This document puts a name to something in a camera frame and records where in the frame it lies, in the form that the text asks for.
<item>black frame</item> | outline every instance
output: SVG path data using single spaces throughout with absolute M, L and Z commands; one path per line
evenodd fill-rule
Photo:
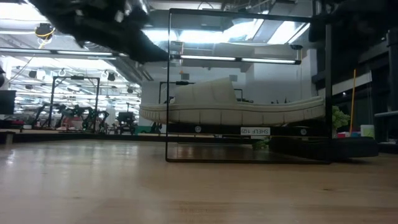
M 398 84 L 398 27 L 393 27 L 387 33 L 387 47 L 389 50 L 389 74 L 388 84 L 389 99 L 387 105 L 390 106 L 390 112 L 376 113 L 374 118 L 375 122 L 375 137 L 378 142 L 386 142 L 388 139 L 388 127 L 387 124 L 393 122 L 398 116 L 398 90 L 396 86 Z M 381 91 L 379 86 L 375 86 L 376 90 Z M 398 154 L 398 145 L 396 144 L 380 144 L 380 151 Z
M 248 14 L 239 12 L 225 12 L 225 11 L 207 11 L 207 10 L 193 10 L 193 9 L 170 9 L 169 11 L 169 36 L 171 30 L 172 14 L 189 14 L 198 16 L 228 16 L 228 17 L 239 17 L 239 18 L 250 18 L 250 19 L 264 19 L 264 20 L 275 20 L 275 21 L 292 21 L 292 22 L 313 22 L 312 18 L 308 17 L 292 17 L 292 16 L 276 16 L 276 15 L 264 15 L 264 14 Z M 326 27 L 326 74 L 325 74 L 325 109 L 326 109 L 326 126 L 324 130 L 311 129 L 311 128 L 292 128 L 292 127 L 271 127 L 272 133 L 276 133 L 278 136 L 285 137 L 309 137 L 323 138 L 326 139 L 328 145 L 332 140 L 332 85 L 331 85 L 331 74 L 332 74 L 332 26 L 327 25 Z M 175 55 L 170 54 L 170 39 L 167 45 L 169 53 L 169 61 L 167 62 L 167 99 L 170 97 L 170 60 L 178 58 Z M 209 126 L 209 125 L 195 125 L 195 124 L 170 124 L 169 123 L 169 101 L 167 101 L 167 125 L 166 125 L 166 138 L 165 138 L 165 160 L 167 162 L 238 162 L 238 163 L 286 163 L 285 161 L 258 161 L 258 160 L 245 160 L 245 161 L 226 161 L 226 160 L 214 160 L 214 159 L 169 159 L 169 133 L 191 133 L 191 134 L 228 134 L 240 136 L 240 126 Z M 291 161 L 288 163 L 297 164 L 297 161 Z
M 98 111 L 98 95 L 100 94 L 100 78 L 90 78 L 90 77 L 61 77 L 61 76 L 54 76 L 53 80 L 52 80 L 52 89 L 51 89 L 51 100 L 50 100 L 50 114 L 49 114 L 49 127 L 51 127 L 51 119 L 52 119 L 52 106 L 54 103 L 54 91 L 55 91 L 55 87 L 57 87 L 57 84 L 55 83 L 55 81 L 57 81 L 58 78 L 62 78 L 62 79 L 67 79 L 70 78 L 71 80 L 75 79 L 75 80 L 84 80 L 84 79 L 89 79 L 89 80 L 97 80 L 97 89 L 96 89 L 96 96 L 95 96 L 95 111 Z M 94 119 L 93 122 L 93 130 L 92 133 L 95 133 L 95 125 L 96 125 L 96 119 Z

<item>label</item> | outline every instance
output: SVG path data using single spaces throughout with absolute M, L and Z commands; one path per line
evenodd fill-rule
M 241 135 L 268 136 L 270 134 L 271 128 L 241 128 Z

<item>yellow pole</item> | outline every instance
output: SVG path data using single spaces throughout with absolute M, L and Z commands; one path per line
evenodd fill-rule
M 353 97 L 351 99 L 351 123 L 349 125 L 349 136 L 353 133 L 353 121 L 354 121 L 354 99 L 355 99 L 355 81 L 356 81 L 356 69 L 354 69 L 354 87 L 353 87 Z

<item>wooden surface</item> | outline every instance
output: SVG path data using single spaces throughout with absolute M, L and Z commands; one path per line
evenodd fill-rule
M 253 150 L 251 145 L 216 145 L 170 143 L 167 158 L 171 161 L 233 161 L 258 163 L 319 164 L 327 162 L 288 156 L 265 150 Z
M 153 142 L 3 149 L 0 223 L 398 223 L 398 156 L 329 166 L 164 157 Z

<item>green plant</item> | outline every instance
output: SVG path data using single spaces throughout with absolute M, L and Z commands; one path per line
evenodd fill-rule
M 252 145 L 252 148 L 254 150 L 261 150 L 261 149 L 268 149 L 269 145 L 269 138 L 265 138 L 263 140 L 260 140 Z
M 338 106 L 333 106 L 332 107 L 332 121 L 333 121 L 333 129 L 338 129 L 343 126 L 348 125 L 350 116 L 347 114 L 344 114 L 343 112 L 340 111 Z

